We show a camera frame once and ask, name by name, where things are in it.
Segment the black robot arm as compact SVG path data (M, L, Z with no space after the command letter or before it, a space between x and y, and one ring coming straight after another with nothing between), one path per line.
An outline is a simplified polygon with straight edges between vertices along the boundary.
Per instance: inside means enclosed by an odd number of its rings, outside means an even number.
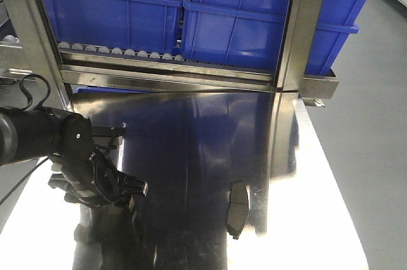
M57 167L48 182L65 200L90 208L126 206L146 196L148 184L119 171L111 161L123 127L93 126L82 115L44 107L24 111L1 108L1 164L47 157Z

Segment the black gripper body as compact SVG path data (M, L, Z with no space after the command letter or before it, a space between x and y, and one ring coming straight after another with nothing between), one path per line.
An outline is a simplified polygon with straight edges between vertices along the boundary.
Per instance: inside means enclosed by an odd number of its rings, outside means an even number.
M117 148L115 139L125 132L123 126L92 126L80 114L65 117L59 149L49 156L58 172L51 175L48 185L63 190L67 202L90 208L124 207L135 195L147 196L148 183L119 171L110 158L109 153Z

